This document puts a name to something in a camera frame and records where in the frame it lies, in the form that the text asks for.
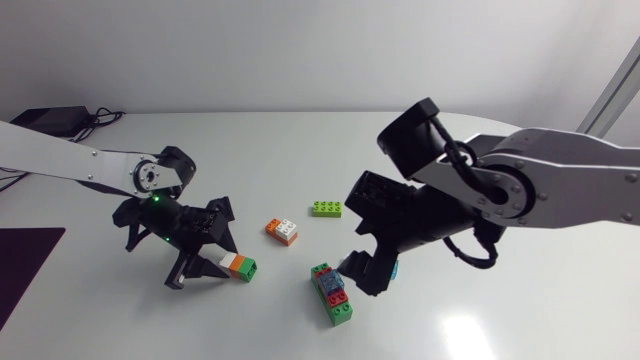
table surface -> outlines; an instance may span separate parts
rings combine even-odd
[[[486,271],[441,242],[425,245],[400,256],[396,280],[378,297],[345,279],[354,314],[332,328],[309,269],[375,242],[354,232],[350,210],[313,218],[310,207],[344,201],[364,170],[402,180],[376,145],[397,115],[127,115],[96,131],[87,145],[150,153],[175,145],[189,154],[198,172],[180,202],[204,207],[228,195],[236,244],[258,272],[249,284],[204,278],[170,290],[163,282],[177,252],[155,236],[125,251],[127,231],[111,222],[124,198],[30,176],[0,194],[0,227],[67,232],[0,333],[0,358],[640,358],[640,228],[610,223],[508,229]],[[457,139],[516,130],[441,119]],[[274,217],[297,223],[290,248],[264,233]],[[454,240],[478,248],[470,231]],[[202,254],[219,256],[215,247]]]

white wall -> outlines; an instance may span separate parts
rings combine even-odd
[[[640,34],[637,0],[21,0],[0,117],[441,109],[573,130]]]
[[[640,95],[631,101],[604,139],[619,146],[640,147]]]

metal frame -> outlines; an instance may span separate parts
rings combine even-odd
[[[138,198],[181,186],[151,154],[104,151],[0,121],[0,166],[103,185]]]
[[[603,138],[640,90],[640,37],[578,129]]]

lego brick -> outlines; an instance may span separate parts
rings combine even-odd
[[[338,282],[338,284],[340,285],[340,287],[344,287],[344,281],[342,281],[342,277],[340,277],[340,273],[337,270],[333,270],[333,275],[336,279],[336,281]]]
[[[276,227],[278,227],[278,225],[280,225],[281,221],[278,219],[273,219],[271,220],[270,223],[267,224],[267,226],[264,227],[265,231],[267,232],[267,234],[271,235],[271,236],[276,236]]]
[[[351,307],[351,304],[349,303],[349,301],[345,301],[344,303],[334,308],[331,308],[327,303],[327,300],[324,298],[324,296],[322,296],[322,290],[320,290],[320,287],[315,282],[315,279],[311,281],[313,283],[313,287],[318,292],[318,296],[320,297],[320,300],[322,301],[324,309],[327,312],[327,315],[329,315],[329,319],[331,320],[331,323],[333,324],[333,326],[338,326],[351,319],[351,315],[353,314],[353,308]]]
[[[317,274],[319,272],[322,272],[322,271],[326,272],[327,269],[329,269],[328,271],[331,271],[331,267],[327,263],[320,264],[320,265],[318,265],[316,267],[312,267],[311,268],[311,280],[313,280],[315,282],[315,279],[318,276]]]
[[[344,292],[344,289],[340,289],[340,291],[327,298],[327,303],[329,303],[330,308],[334,308],[347,301],[349,301],[349,297],[347,293]]]
[[[289,238],[287,239],[284,236],[280,236],[276,229],[278,227],[280,227],[281,229],[283,229],[283,227],[281,226],[283,222],[278,220],[278,219],[273,219],[271,220],[270,223],[267,224],[267,226],[265,226],[265,231],[267,232],[267,234],[271,235],[271,237],[273,237],[274,239],[278,240],[279,242],[281,242],[282,244],[286,245],[286,246],[291,246],[291,244],[293,244],[294,241],[296,241],[296,239],[298,238],[298,232],[294,231],[292,233],[289,234]]]
[[[297,234],[296,224],[287,219],[283,219],[276,227],[276,235],[287,241],[289,241],[295,234]]]
[[[331,267],[329,266],[328,268],[324,269],[324,270],[320,270],[317,273],[315,273],[315,277],[320,277],[326,273],[328,273],[329,271],[331,271]]]
[[[237,254],[234,253],[228,253],[227,255],[225,255],[222,260],[220,260],[220,262],[218,263],[220,266],[225,267],[225,268],[229,268],[231,266],[231,263],[233,262],[233,259],[236,258]]]
[[[246,282],[250,282],[257,270],[258,266],[256,265],[256,261],[251,258],[245,257],[242,265],[237,271],[237,278]]]
[[[353,314],[353,308],[351,307],[351,304],[349,303],[348,298],[346,298],[344,302],[340,304],[336,304],[335,306],[332,307],[327,301],[327,299],[324,297],[324,294],[322,292],[321,286],[318,281],[320,279],[320,276],[316,277],[316,274],[328,268],[329,268],[329,265],[327,263],[311,268],[311,283],[313,287],[316,289],[316,291],[318,292],[320,301],[322,301],[325,311],[327,312],[327,315],[329,315],[329,319],[331,320],[331,323],[333,324],[333,326],[337,326],[351,319],[351,316]]]
[[[338,326],[345,321],[351,320],[351,315],[353,314],[353,308],[351,308],[351,304],[348,301],[330,309],[330,311],[329,317],[331,317],[333,326]]]
[[[231,270],[229,270],[229,267],[231,266],[231,263],[233,262],[233,260],[236,258],[236,254],[234,253],[228,253],[227,255],[224,256],[224,258],[222,258],[222,260],[220,260],[220,262],[218,263],[218,265],[220,265],[220,267],[222,268],[222,271],[224,271],[227,275],[229,276],[233,276],[231,274]]]
[[[342,217],[342,203],[339,201],[316,201],[313,203],[315,217]]]
[[[330,295],[333,295],[334,293],[340,291],[342,289],[342,287],[340,286],[340,284],[338,283],[338,281],[336,280],[336,277],[334,275],[334,270],[319,276],[317,278],[317,282],[318,285],[320,285],[320,288],[322,289],[322,293],[324,294],[325,297],[329,297]]]
[[[233,259],[233,262],[231,262],[231,266],[229,266],[229,270],[231,270],[231,272],[238,272],[238,270],[240,269],[240,266],[242,265],[242,263],[244,262],[245,257],[238,254],[236,255],[235,259]]]

green lego brick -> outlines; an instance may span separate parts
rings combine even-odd
[[[242,265],[240,265],[240,269],[238,269],[238,275],[241,280],[250,282],[257,270],[256,261],[251,258],[245,258]]]
[[[329,267],[329,264],[327,264],[327,263],[320,264],[320,265],[318,265],[318,266],[312,267],[312,268],[311,268],[311,281],[313,281],[313,282],[314,282],[314,284],[315,284],[315,280],[316,280],[316,273],[317,273],[318,271],[322,271],[322,270],[324,270],[324,269],[326,269],[326,268],[328,268],[328,267]]]
[[[313,203],[315,217],[342,217],[342,203],[339,201],[316,201]]]
[[[333,324],[333,326],[338,326],[343,322],[351,319],[353,308],[351,307],[349,301],[346,301],[332,309],[329,306],[327,299],[325,299],[324,294],[322,293],[322,289],[320,289],[320,286],[316,282],[316,279],[313,278],[311,282],[313,283],[313,287],[316,288],[318,296],[320,297],[322,304],[324,304],[324,309],[327,311],[327,315],[329,315],[329,319],[331,319],[331,323]]]

